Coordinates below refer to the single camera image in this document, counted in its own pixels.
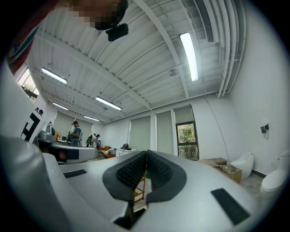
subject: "cardboard box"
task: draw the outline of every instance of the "cardboard box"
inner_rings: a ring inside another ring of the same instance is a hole
[[[227,164],[227,160],[223,159],[223,158],[214,158],[214,159],[208,159],[208,160],[212,160],[213,162],[215,162],[218,165],[226,165]]]
[[[233,181],[237,182],[238,184],[241,183],[242,180],[242,170],[235,168],[234,166],[227,164],[221,166],[221,168],[217,169],[219,172],[227,176],[228,178],[232,179]]]
[[[209,165],[213,168],[219,168],[219,165],[216,164],[215,162],[213,162],[211,159],[199,159],[198,162],[202,163],[202,164]]]
[[[222,174],[224,174],[228,178],[232,179],[233,181],[237,182],[238,184],[241,183],[242,170],[237,169],[230,164],[220,166],[220,165],[216,164],[213,160],[215,160],[215,159],[200,159],[200,160],[198,160],[198,162],[215,168],[216,170],[218,170],[219,172],[221,172]]]

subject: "orange chair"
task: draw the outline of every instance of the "orange chair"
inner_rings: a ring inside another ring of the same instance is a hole
[[[111,155],[110,152],[108,151],[107,154],[104,154],[102,151],[105,151],[105,150],[109,150],[111,147],[110,146],[105,146],[103,148],[99,148],[99,152],[101,155],[105,156],[106,158],[112,158],[112,157],[115,157],[116,155]]]

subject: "toilet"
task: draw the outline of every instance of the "toilet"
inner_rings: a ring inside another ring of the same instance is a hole
[[[246,152],[239,159],[231,162],[235,168],[242,170],[242,179],[248,178],[254,165],[254,157],[251,152]]]
[[[287,180],[288,169],[290,164],[290,151],[285,151],[278,158],[277,169],[268,174],[262,181],[260,187],[260,194],[262,200],[269,200],[274,197]]]

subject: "ceiling beam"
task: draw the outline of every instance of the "ceiling beam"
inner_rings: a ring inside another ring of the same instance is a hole
[[[38,30],[36,35],[36,38],[41,39],[42,38],[42,31]],[[142,98],[138,93],[135,91],[130,91],[130,87],[127,86],[124,82],[122,82],[120,79],[115,77],[112,73],[107,71],[105,68],[103,68],[101,65],[97,64],[93,60],[91,60],[86,55],[82,54],[81,52],[77,51],[73,47],[69,46],[65,42],[51,36],[50,34],[44,32],[43,33],[43,40],[44,42],[50,44],[51,46],[62,50],[69,56],[71,56],[73,59],[77,60],[82,65],[88,67],[89,69],[93,70],[94,72],[100,74],[102,77],[104,77],[106,80],[120,88],[122,91],[129,91],[128,94],[134,98],[136,101],[138,101],[140,104],[144,105],[146,108],[150,109],[150,104]]]
[[[149,19],[151,19],[151,21],[153,22],[155,27],[159,30],[164,41],[166,42],[167,47],[169,48],[169,50],[171,52],[171,55],[173,57],[175,64],[180,65],[181,61],[179,59],[177,51],[176,51],[176,49],[175,49],[175,47],[174,47],[174,45],[173,45],[173,43],[168,35],[166,29],[164,28],[164,26],[160,22],[160,20],[157,18],[157,16],[154,14],[154,12],[151,10],[151,8],[143,0],[133,0],[133,1],[137,4],[137,6],[139,6],[145,12],[145,14],[149,17]],[[177,69],[178,69],[180,79],[181,79],[181,82],[183,85],[185,96],[189,97],[189,92],[187,90],[183,69],[181,66],[179,66]]]
[[[69,110],[72,110],[72,111],[74,111],[74,112],[76,112],[76,113],[82,113],[82,115],[85,115],[85,116],[88,116],[88,117],[91,117],[91,118],[96,118],[96,119],[98,119],[98,120],[100,120],[100,121],[110,121],[111,120],[111,118],[105,118],[104,116],[101,116],[101,115],[99,115],[99,114],[96,114],[96,113],[94,113],[94,112],[92,112],[92,111],[88,111],[88,110],[86,110],[86,109],[82,109],[82,108],[80,108],[80,107],[78,107],[78,106],[75,106],[75,105],[73,105],[73,104],[71,104],[71,103],[69,103],[69,102],[66,102],[66,101],[64,101],[64,100],[62,100],[62,99],[59,99],[57,96],[54,96],[53,94],[50,94],[48,91],[43,91],[42,93],[41,93],[41,95],[43,96],[46,96],[46,98],[50,101],[50,102],[55,102],[55,103],[57,103],[57,104],[59,104],[59,105],[61,105],[61,106],[64,106],[64,107],[66,107],[66,108],[68,108]]]
[[[67,92],[67,93],[69,93],[69,94],[71,94],[71,95],[73,95],[73,96],[75,96],[75,97],[78,97],[78,98],[80,98],[80,99],[82,99],[82,100],[84,100],[84,101],[90,102],[90,103],[92,103],[93,105],[96,105],[96,106],[99,106],[99,107],[102,107],[102,108],[105,107],[105,108],[108,109],[108,111],[110,111],[110,112],[112,112],[112,113],[114,113],[114,114],[116,114],[116,115],[119,115],[119,116],[125,117],[125,114],[124,114],[123,112],[118,111],[118,110],[115,110],[115,109],[112,109],[112,108],[110,108],[109,106],[107,106],[107,105],[105,105],[105,104],[103,104],[103,103],[101,103],[101,102],[99,102],[99,101],[96,101],[95,99],[92,99],[92,98],[90,98],[90,97],[87,97],[87,96],[85,96],[85,95],[83,95],[83,94],[81,94],[81,93],[79,93],[79,92],[77,92],[77,91],[71,89],[71,88],[68,87],[67,85],[62,84],[61,82],[59,82],[59,81],[57,81],[57,80],[55,80],[55,79],[53,79],[53,78],[51,78],[51,77],[45,75],[44,73],[41,73],[41,72],[39,72],[39,71],[37,71],[37,70],[33,70],[33,72],[31,72],[30,74],[32,75],[32,77],[37,77],[37,78],[40,78],[41,80],[44,80],[44,81],[46,81],[46,82],[49,82],[49,83],[51,83],[52,85],[54,85],[54,86],[60,88],[62,91],[65,91],[65,92]]]

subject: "fluorescent light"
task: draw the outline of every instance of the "fluorescent light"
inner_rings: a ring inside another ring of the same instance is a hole
[[[88,118],[88,119],[91,119],[91,120],[94,120],[94,121],[100,121],[100,120],[98,120],[98,119],[95,119],[95,118],[90,118],[90,117],[88,117],[88,116],[84,116],[85,118]]]
[[[185,33],[180,35],[181,42],[183,44],[187,61],[190,69],[191,80],[198,80],[198,65],[196,63],[195,51],[192,43],[192,39],[189,33]]]
[[[67,110],[67,111],[68,111],[68,108],[65,108],[65,107],[63,107],[63,106],[61,106],[61,105],[59,105],[59,104],[56,104],[55,102],[53,102],[53,104],[54,104],[55,106],[58,106],[58,107],[60,107],[60,108],[62,108],[62,109],[64,109],[64,110]]]
[[[114,105],[114,104],[112,104],[112,103],[100,98],[100,97],[97,97],[96,100],[99,101],[99,102],[102,102],[102,103],[104,103],[104,104],[106,104],[106,105],[108,105],[108,106],[110,106],[110,107],[112,107],[114,109],[117,109],[119,111],[122,109],[122,108],[120,108],[120,107],[118,107],[118,106],[116,106],[116,105]]]
[[[57,74],[55,74],[55,73],[53,73],[53,72],[51,72],[51,71],[45,69],[45,68],[42,68],[41,71],[42,71],[43,73],[45,73],[45,74],[51,76],[52,78],[54,78],[54,79],[56,79],[56,80],[58,80],[58,81],[60,81],[60,82],[62,82],[62,83],[64,83],[64,84],[67,84],[67,80],[64,79],[63,77],[61,77],[61,76],[59,76],[59,75],[57,75]]]

